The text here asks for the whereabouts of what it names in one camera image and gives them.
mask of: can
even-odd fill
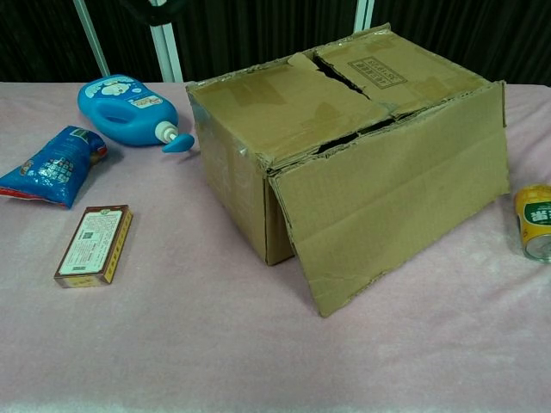
[[[524,254],[531,260],[551,262],[551,186],[530,185],[515,196]]]

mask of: box flap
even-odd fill
[[[318,47],[315,54],[395,117],[488,84],[388,28]]]
[[[264,168],[388,119],[388,110],[327,77],[303,54],[190,93]]]
[[[501,99],[491,83],[270,177],[322,316],[508,191]]]

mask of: yellow can label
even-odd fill
[[[551,187],[531,185],[518,191],[515,211],[520,221],[523,247],[541,235],[551,235]]]

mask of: bottle label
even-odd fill
[[[88,86],[84,93],[90,99],[116,97],[140,109],[149,108],[163,102],[161,97],[153,94],[141,83],[127,76],[100,80]]]

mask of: green can label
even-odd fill
[[[526,204],[524,217],[534,225],[551,225],[551,202]]]

